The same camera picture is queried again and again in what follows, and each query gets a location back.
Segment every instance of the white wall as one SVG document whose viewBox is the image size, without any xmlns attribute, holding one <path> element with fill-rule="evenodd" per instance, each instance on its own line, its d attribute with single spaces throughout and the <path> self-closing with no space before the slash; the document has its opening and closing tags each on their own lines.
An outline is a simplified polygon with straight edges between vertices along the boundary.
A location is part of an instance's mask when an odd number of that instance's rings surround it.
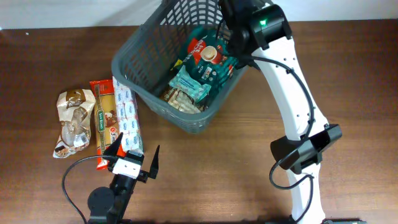
<svg viewBox="0 0 398 224">
<path fill-rule="evenodd" d="M 161 0 L 0 0 L 3 29 L 139 25 Z M 290 21 L 396 19 L 398 0 L 273 0 Z"/>
</svg>

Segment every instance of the green snack package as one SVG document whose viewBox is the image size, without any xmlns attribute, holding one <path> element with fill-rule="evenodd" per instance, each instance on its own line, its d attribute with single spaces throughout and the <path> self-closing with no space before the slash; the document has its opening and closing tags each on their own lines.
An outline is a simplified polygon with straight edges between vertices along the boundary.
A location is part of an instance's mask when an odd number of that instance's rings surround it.
<svg viewBox="0 0 398 224">
<path fill-rule="evenodd" d="M 202 27 L 195 29 L 188 41 L 180 53 L 180 58 L 186 55 L 182 65 L 185 65 L 194 80 L 219 90 L 232 75 L 233 67 L 238 63 L 236 58 L 227 56 L 226 41 L 220 37 L 216 40 L 215 30 Z"/>
<path fill-rule="evenodd" d="M 208 84 L 200 84 L 188 74 L 183 65 L 178 74 L 169 82 L 171 87 L 182 90 L 190 96 L 195 103 L 201 101 L 209 94 L 211 86 Z"/>
</svg>

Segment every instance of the packaged food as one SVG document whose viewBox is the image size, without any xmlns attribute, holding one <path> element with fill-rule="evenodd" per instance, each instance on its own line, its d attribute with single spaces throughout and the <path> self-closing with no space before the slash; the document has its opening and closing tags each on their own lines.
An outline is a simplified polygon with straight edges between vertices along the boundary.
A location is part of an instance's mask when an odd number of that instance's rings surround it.
<svg viewBox="0 0 398 224">
<path fill-rule="evenodd" d="M 177 75 L 169 82 L 171 87 L 182 90 L 190 96 L 195 103 L 204 99 L 209 94 L 211 86 L 208 84 L 201 85 L 196 80 L 192 79 L 183 65 Z"/>
<path fill-rule="evenodd" d="M 185 65 L 194 80 L 220 89 L 232 76 L 233 68 L 238 63 L 236 58 L 228 56 L 226 40 L 222 37 L 216 40 L 214 29 L 199 27 L 190 34 L 188 43 L 179 55 L 186 56 L 182 63 L 177 61 L 176 67 Z"/>
<path fill-rule="evenodd" d="M 54 158 L 66 158 L 88 146 L 94 104 L 95 98 L 90 90 L 70 90 L 60 94 L 57 109 L 61 135 L 53 152 Z"/>
<path fill-rule="evenodd" d="M 102 155 L 119 136 L 118 116 L 112 80 L 90 82 L 95 96 L 94 117 L 96 128 L 97 155 Z M 119 148 L 118 156 L 125 156 Z M 108 165 L 106 159 L 98 158 L 97 169 L 105 169 Z"/>
<path fill-rule="evenodd" d="M 203 111 L 203 107 L 200 107 L 200 109 L 194 105 L 194 100 L 186 93 L 171 86 L 166 89 L 160 99 L 166 101 L 168 104 L 184 113 L 195 114 Z"/>
<path fill-rule="evenodd" d="M 116 108 L 120 132 L 123 132 L 122 149 L 144 153 L 141 133 L 139 130 L 137 101 L 133 91 L 127 86 L 119 83 L 113 77 L 113 87 L 116 98 Z"/>
</svg>

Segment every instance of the brown table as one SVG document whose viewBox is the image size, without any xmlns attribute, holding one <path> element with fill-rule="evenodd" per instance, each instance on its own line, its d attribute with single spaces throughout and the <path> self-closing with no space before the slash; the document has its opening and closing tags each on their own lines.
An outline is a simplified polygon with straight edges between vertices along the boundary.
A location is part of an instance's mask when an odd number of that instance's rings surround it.
<svg viewBox="0 0 398 224">
<path fill-rule="evenodd" d="M 398 23 L 293 22 L 298 58 L 311 92 L 343 138 L 324 153 L 320 175 L 327 217 L 370 223 L 398 219 Z M 136 27 L 0 32 L 1 223 L 81 223 L 62 195 L 65 169 L 91 146 L 54 159 L 58 95 L 111 77 L 115 51 Z M 290 192 L 273 188 L 271 141 L 284 135 L 278 107 L 249 69 L 202 134 L 183 132 L 139 100 L 148 169 L 161 145 L 158 179 L 138 184 L 126 218 L 158 222 L 256 220 L 290 214 Z M 112 174 L 79 165 L 67 179 L 86 216 L 89 193 Z M 275 179 L 287 184 L 278 170 Z"/>
</svg>

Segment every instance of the black bracket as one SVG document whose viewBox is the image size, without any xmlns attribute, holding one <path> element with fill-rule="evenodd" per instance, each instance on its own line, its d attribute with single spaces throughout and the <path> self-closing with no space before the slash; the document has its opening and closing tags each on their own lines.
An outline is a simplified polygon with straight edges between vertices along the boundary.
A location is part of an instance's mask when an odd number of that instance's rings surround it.
<svg viewBox="0 0 398 224">
<path fill-rule="evenodd" d="M 283 10 L 276 4 L 260 8 L 254 0 L 221 0 L 219 6 L 232 30 L 228 42 L 231 55 L 251 55 L 256 49 L 269 48 L 281 37 L 292 38 L 292 29 Z"/>
<path fill-rule="evenodd" d="M 319 164 L 322 161 L 322 153 L 333 143 L 341 138 L 338 124 L 325 126 L 325 130 L 309 137 L 305 142 L 291 141 L 286 136 L 271 142 L 271 152 L 276 161 L 281 160 L 292 151 L 296 150 L 290 158 L 281 163 L 281 168 L 292 170 L 295 174 L 301 174 L 302 169 L 311 164 Z"/>
<path fill-rule="evenodd" d="M 106 214 L 114 205 L 115 196 L 111 189 L 98 187 L 88 197 L 87 205 L 90 209 L 90 220 L 88 223 L 106 223 Z"/>
</svg>

